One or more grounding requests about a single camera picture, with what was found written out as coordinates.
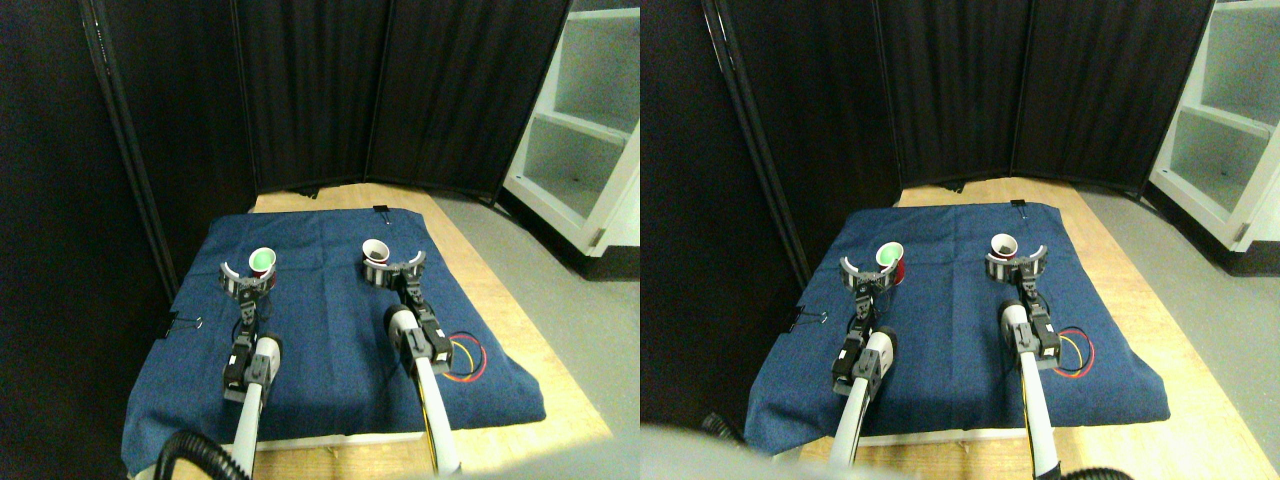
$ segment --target white cabinet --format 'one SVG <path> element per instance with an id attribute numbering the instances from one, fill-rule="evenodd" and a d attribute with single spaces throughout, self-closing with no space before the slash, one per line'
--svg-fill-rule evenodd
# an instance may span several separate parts
<path id="1" fill-rule="evenodd" d="M 640 9 L 570 13 L 503 183 L 586 256 L 640 246 Z"/>
<path id="2" fill-rule="evenodd" d="M 1151 182 L 1228 250 L 1280 241 L 1280 0 L 1213 6 Z"/>

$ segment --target black curtain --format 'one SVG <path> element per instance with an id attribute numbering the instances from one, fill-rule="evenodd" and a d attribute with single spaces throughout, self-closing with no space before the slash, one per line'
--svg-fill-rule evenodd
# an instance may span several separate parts
<path id="1" fill-rule="evenodd" d="M 214 219 L 255 202 L 230 3 L 95 0 L 122 116 L 178 280 Z"/>
<path id="2" fill-rule="evenodd" d="M 1037 0 L 1014 173 L 1137 192 L 1212 0 Z"/>
<path id="3" fill-rule="evenodd" d="M 721 5 L 730 50 L 740 52 L 733 68 L 749 83 L 744 113 L 759 118 L 759 150 L 776 172 L 808 280 L 849 214 L 892 206 L 901 195 L 876 9 L 820 0 Z"/>
<path id="4" fill-rule="evenodd" d="M 567 9 L 567 0 L 396 3 L 367 178 L 495 196 Z"/>
<path id="5" fill-rule="evenodd" d="M 640 421 L 741 431 L 800 296 L 699 0 L 643 3 Z"/>
<path id="6" fill-rule="evenodd" d="M 236 5 L 259 193 L 361 179 L 389 1 Z"/>
<path id="7" fill-rule="evenodd" d="M 1029 1 L 881 1 L 902 184 L 1004 177 Z"/>
<path id="8" fill-rule="evenodd" d="M 0 3 L 0 477 L 124 475 L 168 298 L 74 0 Z"/>

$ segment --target black hose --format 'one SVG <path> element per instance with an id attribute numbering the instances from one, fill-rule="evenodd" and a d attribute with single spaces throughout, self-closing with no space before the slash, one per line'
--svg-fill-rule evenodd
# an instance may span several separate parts
<path id="1" fill-rule="evenodd" d="M 1085 479 L 1093 479 L 1093 480 L 1133 480 L 1132 476 L 1129 476 L 1128 474 L 1125 474 L 1123 471 L 1119 471 L 1119 470 L 1115 470 L 1115 468 L 1106 468 L 1106 467 L 1093 467 L 1093 468 L 1076 470 L 1074 472 L 1070 472 L 1070 474 L 1066 474 L 1065 476 L 1062 476 L 1062 480 L 1085 480 Z"/>
<path id="2" fill-rule="evenodd" d="M 169 436 L 156 458 L 155 480 L 170 480 L 173 467 L 186 458 L 214 480 L 251 480 L 236 460 L 216 442 L 188 430 L 178 430 Z"/>

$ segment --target green cup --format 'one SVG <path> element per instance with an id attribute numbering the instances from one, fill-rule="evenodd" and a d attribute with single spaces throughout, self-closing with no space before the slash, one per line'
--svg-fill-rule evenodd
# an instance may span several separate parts
<path id="1" fill-rule="evenodd" d="M 253 270 L 253 276 L 262 278 L 268 270 L 275 266 L 275 251 L 268 247 L 255 250 L 248 255 L 248 268 Z"/>
<path id="2" fill-rule="evenodd" d="M 895 285 L 902 283 L 906 276 L 906 261 L 902 260 L 905 252 L 906 248 L 902 248 L 902 244 L 897 242 L 884 243 L 876 251 L 876 264 L 881 266 L 881 271 L 888 271 L 893 261 L 897 261 L 897 269 L 893 270 Z"/>

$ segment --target metal hinge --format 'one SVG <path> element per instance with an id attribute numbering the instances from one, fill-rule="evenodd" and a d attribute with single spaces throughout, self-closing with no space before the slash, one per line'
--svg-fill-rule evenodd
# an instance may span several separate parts
<path id="1" fill-rule="evenodd" d="M 1253 224 L 1247 223 L 1244 225 L 1240 225 L 1240 232 L 1235 233 L 1235 242 L 1239 242 L 1239 241 L 1244 239 L 1244 233 L 1249 230 L 1251 225 L 1253 225 Z"/>
<path id="2" fill-rule="evenodd" d="M 595 232 L 595 238 L 591 238 L 591 243 L 588 244 L 588 247 L 594 247 L 594 246 L 600 244 L 600 238 L 604 238 L 604 230 L 608 230 L 608 229 L 607 228 L 602 228 L 599 232 Z"/>

